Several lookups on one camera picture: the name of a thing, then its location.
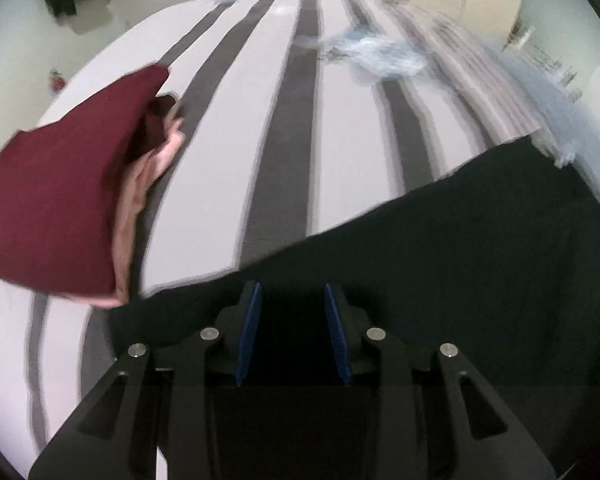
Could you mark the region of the black t-shirt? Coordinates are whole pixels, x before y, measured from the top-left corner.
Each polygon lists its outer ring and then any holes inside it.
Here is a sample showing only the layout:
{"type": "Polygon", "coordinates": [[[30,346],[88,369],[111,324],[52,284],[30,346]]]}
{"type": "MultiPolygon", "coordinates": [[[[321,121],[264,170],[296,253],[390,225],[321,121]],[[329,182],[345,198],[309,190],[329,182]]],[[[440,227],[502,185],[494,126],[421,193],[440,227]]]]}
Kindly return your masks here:
{"type": "Polygon", "coordinates": [[[455,342],[558,472],[600,432],[600,203],[527,139],[213,281],[114,311],[114,350],[175,344],[234,298],[340,283],[408,344],[455,342]]]}

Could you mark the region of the folded maroon garment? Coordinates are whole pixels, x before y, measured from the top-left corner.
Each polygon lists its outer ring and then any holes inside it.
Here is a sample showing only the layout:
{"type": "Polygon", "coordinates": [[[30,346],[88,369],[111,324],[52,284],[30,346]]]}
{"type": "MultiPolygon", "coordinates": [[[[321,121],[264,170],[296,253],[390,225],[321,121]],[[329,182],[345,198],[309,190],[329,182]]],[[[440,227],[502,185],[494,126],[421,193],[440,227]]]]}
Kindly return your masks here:
{"type": "Polygon", "coordinates": [[[163,141],[145,116],[169,77],[148,65],[0,153],[0,279],[38,292],[114,291],[112,237],[125,170],[163,141]]]}

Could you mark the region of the folded pink garment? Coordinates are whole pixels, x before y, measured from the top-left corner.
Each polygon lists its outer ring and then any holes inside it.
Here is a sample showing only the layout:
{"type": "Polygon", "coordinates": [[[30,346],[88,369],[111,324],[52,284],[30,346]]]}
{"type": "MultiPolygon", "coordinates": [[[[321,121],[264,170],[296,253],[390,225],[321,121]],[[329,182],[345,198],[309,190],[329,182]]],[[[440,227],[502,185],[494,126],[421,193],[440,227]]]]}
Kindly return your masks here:
{"type": "Polygon", "coordinates": [[[180,130],[183,119],[178,118],[179,107],[172,94],[159,96],[150,104],[145,116],[146,131],[162,132],[163,141],[125,170],[112,237],[114,291],[91,297],[64,294],[65,298],[104,309],[120,307],[129,301],[133,252],[140,244],[136,240],[136,222],[145,209],[151,187],[169,169],[185,141],[180,130]]]}

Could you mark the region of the striped bed sheet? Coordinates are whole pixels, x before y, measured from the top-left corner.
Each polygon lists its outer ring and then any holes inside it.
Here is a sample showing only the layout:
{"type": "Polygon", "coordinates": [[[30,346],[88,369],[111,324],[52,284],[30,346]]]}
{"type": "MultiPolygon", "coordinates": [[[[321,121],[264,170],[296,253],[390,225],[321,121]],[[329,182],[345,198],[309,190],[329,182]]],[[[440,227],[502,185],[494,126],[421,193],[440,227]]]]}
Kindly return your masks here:
{"type": "MultiPolygon", "coordinates": [[[[169,71],[159,92],[178,99],[185,141],[136,222],[129,301],[96,308],[0,279],[5,478],[32,479],[84,396],[145,344],[112,345],[110,316],[134,301],[236,272],[520,139],[577,170],[600,203],[593,117],[521,58],[417,6],[181,3],[106,47],[38,128],[152,64],[169,71]]],[[[343,385],[326,320],[325,286],[343,286],[244,281],[193,333],[238,304],[248,282],[262,292],[246,376],[211,376],[215,479],[377,479],[378,395],[343,385]]],[[[600,432],[565,472],[553,468],[552,479],[600,479],[600,432]]]]}

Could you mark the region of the red fire extinguisher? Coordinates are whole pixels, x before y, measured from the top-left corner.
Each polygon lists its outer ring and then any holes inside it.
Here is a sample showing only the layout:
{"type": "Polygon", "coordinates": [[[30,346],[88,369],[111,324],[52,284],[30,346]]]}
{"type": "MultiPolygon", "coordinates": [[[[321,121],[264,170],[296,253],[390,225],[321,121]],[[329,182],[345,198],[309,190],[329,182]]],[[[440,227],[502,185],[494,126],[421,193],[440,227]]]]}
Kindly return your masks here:
{"type": "Polygon", "coordinates": [[[58,70],[52,68],[50,70],[50,92],[58,94],[65,89],[66,84],[64,76],[62,76],[58,70]]]}

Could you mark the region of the white nightstand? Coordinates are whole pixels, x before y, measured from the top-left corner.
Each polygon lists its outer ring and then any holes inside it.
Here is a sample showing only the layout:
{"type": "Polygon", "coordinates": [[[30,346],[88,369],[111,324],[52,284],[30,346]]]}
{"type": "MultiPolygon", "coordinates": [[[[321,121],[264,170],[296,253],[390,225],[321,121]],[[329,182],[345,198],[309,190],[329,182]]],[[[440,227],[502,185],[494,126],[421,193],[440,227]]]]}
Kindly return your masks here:
{"type": "Polygon", "coordinates": [[[578,72],[567,66],[562,58],[552,58],[543,49],[532,44],[534,31],[533,26],[525,25],[517,18],[503,51],[533,66],[549,82],[565,92],[571,102],[577,102],[582,96],[582,91],[573,83],[578,72]]]}

